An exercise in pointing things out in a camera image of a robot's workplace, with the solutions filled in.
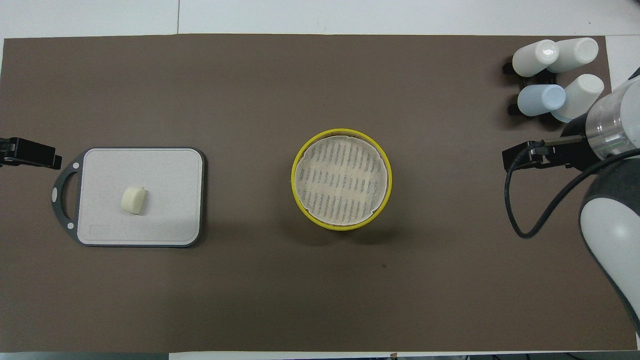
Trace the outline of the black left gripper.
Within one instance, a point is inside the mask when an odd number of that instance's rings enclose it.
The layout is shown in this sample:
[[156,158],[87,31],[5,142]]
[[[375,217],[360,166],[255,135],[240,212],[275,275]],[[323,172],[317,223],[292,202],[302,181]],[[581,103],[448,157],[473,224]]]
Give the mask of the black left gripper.
[[44,145],[18,137],[15,143],[10,138],[0,138],[0,167],[4,166],[34,166],[46,167],[52,170],[60,170],[62,157],[57,155],[54,146]]

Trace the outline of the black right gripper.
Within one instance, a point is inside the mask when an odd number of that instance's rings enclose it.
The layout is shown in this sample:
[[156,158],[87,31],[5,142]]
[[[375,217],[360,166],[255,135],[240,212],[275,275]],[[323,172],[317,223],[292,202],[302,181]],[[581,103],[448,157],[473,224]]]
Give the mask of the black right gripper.
[[[502,151],[503,169],[506,173],[510,171],[526,169],[542,169],[543,155],[538,150],[547,147],[553,148],[550,160],[554,166],[565,166],[578,171],[585,171],[588,167],[601,161],[596,155],[586,137],[587,112],[569,121],[557,137],[552,137],[544,141],[524,141],[519,145],[512,146]],[[581,136],[578,142],[561,142],[560,138]]]

